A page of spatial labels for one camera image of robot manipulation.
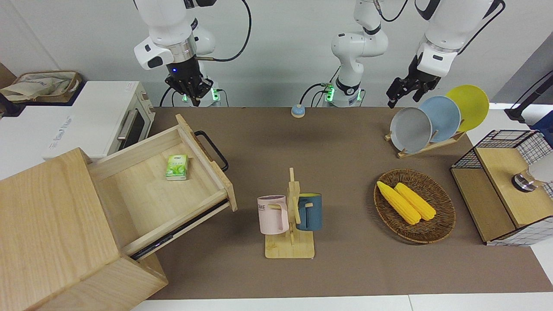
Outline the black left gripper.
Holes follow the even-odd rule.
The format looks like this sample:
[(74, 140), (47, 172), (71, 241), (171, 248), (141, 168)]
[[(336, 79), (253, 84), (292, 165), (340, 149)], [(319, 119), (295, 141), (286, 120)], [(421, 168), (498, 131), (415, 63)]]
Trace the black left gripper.
[(420, 58), (421, 56), (416, 55), (413, 57), (405, 78), (396, 77), (394, 79), (391, 88), (387, 91), (389, 108), (395, 108), (397, 101), (401, 98), (401, 94), (409, 94), (411, 91), (416, 91), (413, 95), (413, 100), (419, 102), (423, 95), (434, 90), (440, 82), (441, 77), (422, 72), (417, 68)]

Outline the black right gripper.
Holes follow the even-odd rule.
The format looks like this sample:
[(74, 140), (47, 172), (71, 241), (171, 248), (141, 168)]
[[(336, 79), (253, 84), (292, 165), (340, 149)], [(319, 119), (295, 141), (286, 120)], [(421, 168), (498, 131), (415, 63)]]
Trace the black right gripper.
[(168, 76), (165, 82), (179, 94), (185, 95), (185, 103), (199, 107), (204, 97), (213, 87), (213, 81), (203, 76), (196, 56), (166, 65)]

